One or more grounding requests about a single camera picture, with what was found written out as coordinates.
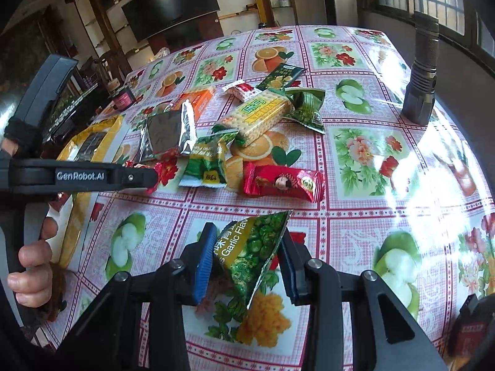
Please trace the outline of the person's left hand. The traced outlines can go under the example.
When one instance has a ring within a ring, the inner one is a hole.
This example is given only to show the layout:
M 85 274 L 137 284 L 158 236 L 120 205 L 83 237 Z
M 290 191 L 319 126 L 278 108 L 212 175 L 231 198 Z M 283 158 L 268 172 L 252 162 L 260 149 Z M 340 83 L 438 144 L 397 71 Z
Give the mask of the person's left hand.
M 26 269 L 13 272 L 7 277 L 7 284 L 13 291 L 17 302 L 30 308 L 46 304 L 52 295 L 53 272 L 50 261 L 52 249 L 47 243 L 58 232 L 58 225 L 51 217 L 46 217 L 39 239 L 23 246 L 19 251 L 19 262 Z

